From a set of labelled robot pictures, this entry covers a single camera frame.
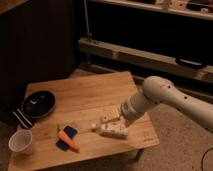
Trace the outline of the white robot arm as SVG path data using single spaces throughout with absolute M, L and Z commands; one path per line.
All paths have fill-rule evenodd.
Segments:
M 160 103 L 176 108 L 213 134 L 213 104 L 179 91 L 168 79 L 150 76 L 140 90 L 100 119 L 103 136 L 127 137 L 128 127 Z

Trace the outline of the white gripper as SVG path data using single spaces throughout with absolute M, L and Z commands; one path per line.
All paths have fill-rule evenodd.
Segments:
M 128 128 L 124 124 L 119 108 L 115 108 L 101 117 L 99 131 L 102 136 L 127 138 Z

